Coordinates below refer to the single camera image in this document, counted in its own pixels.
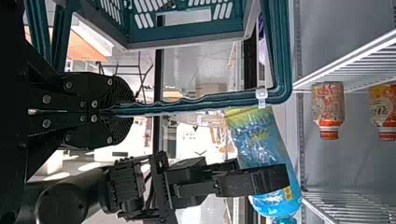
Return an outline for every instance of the yellow bottle label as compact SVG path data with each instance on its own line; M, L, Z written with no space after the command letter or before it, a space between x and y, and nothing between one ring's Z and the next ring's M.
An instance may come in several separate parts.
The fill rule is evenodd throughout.
M293 194L291 193L291 187L288 186L287 188L283 189L283 191L285 191L286 201L291 201L293 199Z

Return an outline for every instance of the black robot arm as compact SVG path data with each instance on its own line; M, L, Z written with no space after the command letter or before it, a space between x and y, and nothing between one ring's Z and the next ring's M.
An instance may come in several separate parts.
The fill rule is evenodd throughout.
M141 166L146 163L150 173L145 178ZM284 164L241 170L237 160L207 165L200 157L169 166L166 153L160 152L60 181L28 184L17 223L79 224L102 208L127 221L177 224L177 209L200 205L209 194L241 197L289 185Z

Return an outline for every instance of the shelf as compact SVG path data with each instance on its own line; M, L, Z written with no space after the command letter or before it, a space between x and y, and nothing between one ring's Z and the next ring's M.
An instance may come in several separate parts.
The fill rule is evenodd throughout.
M342 81L345 92L353 92L396 80L396 30L380 36L339 60L293 84L294 92L310 92L324 81Z

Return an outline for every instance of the wire shelf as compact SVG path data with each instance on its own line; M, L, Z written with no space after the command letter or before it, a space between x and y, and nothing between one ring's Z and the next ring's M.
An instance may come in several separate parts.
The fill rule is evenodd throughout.
M396 30L294 82L294 92L310 92L324 81L342 81L345 92L396 80Z
M329 224L396 223L396 208L374 195L307 192L303 203Z

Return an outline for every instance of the teal wire basket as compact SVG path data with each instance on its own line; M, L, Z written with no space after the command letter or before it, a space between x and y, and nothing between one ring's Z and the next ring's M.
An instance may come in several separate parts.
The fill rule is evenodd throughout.
M124 50L165 49L219 41L236 41L249 38L260 13L264 16L269 66L273 87L265 89L264 99L257 97L257 90L211 94L203 98L180 99L177 102L156 102L153 105L132 103L115 106L106 111L118 117L137 115L161 115L224 107L247 107L278 105L286 102L292 93L292 72L290 57L290 28L288 0L56 0L64 3L57 7L58 20L63 26L55 27L57 45L52 49L53 64L59 64L59 71L65 62L67 41L70 32L71 12L88 23L92 29L112 40ZM47 17L34 7L28 7L32 19L42 26L41 20ZM206 19L190 22L194 13L206 13ZM184 18L169 25L166 20L177 14ZM36 27L30 27L40 41L44 41ZM45 48L38 49L46 55L49 41L43 42Z

